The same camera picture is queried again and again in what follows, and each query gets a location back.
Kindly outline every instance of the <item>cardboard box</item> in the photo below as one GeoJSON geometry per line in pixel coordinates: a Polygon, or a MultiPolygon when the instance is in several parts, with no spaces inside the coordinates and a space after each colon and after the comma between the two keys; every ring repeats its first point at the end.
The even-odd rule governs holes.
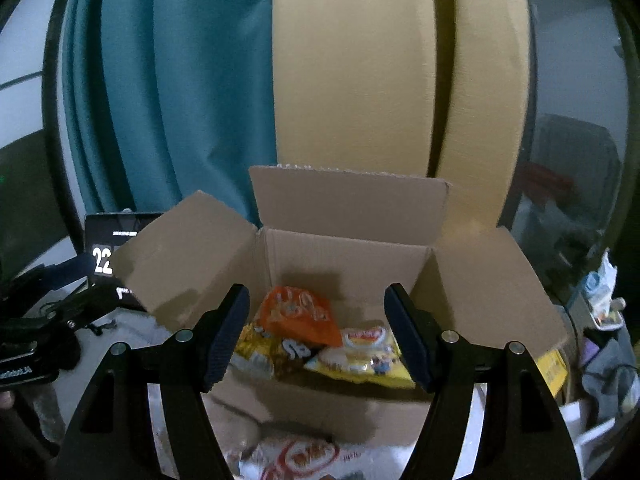
{"type": "MultiPolygon", "coordinates": [[[[183,200],[113,256],[117,276],[170,330],[193,326],[229,286],[244,283],[252,315],[274,285],[332,300],[338,323],[385,322],[383,294],[402,283],[419,308],[469,341],[522,341],[537,358],[566,332],[510,234],[489,230],[440,245],[448,185],[389,174],[254,167],[264,227],[202,192],[183,200]]],[[[260,422],[295,422],[348,442],[410,444],[428,410],[424,392],[332,381],[287,383],[228,370],[214,398],[260,422]]]]}

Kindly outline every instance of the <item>teal curtain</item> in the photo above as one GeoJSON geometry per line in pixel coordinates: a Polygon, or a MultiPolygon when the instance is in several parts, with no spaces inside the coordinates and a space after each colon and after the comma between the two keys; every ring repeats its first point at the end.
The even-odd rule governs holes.
{"type": "Polygon", "coordinates": [[[276,163],[271,0],[69,0],[63,52],[88,212],[202,189],[258,223],[248,168],[276,163]]]}

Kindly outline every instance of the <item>silver bolt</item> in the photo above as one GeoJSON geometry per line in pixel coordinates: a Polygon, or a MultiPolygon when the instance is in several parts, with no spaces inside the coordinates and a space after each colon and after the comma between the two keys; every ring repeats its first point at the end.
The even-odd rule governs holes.
{"type": "Polygon", "coordinates": [[[509,350],[511,350],[516,355],[524,354],[524,345],[518,341],[511,341],[509,343],[509,350]]]}
{"type": "Polygon", "coordinates": [[[178,330],[175,333],[175,340],[178,343],[186,343],[187,341],[191,341],[193,338],[193,332],[188,328],[183,328],[182,330],[178,330]]]}
{"type": "Polygon", "coordinates": [[[112,355],[122,355],[126,351],[127,345],[124,343],[114,343],[111,345],[111,348],[109,348],[109,352],[111,352],[112,355]]]}
{"type": "Polygon", "coordinates": [[[442,333],[442,340],[446,341],[447,343],[457,343],[459,339],[460,336],[455,330],[445,330],[442,333]]]}

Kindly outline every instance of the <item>gray fabric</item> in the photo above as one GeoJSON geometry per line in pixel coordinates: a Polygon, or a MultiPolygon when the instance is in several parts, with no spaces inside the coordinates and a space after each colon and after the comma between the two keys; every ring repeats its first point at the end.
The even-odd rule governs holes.
{"type": "Polygon", "coordinates": [[[636,356],[623,326],[583,371],[582,387],[598,404],[598,424],[622,414],[620,405],[637,375],[636,356]]]}

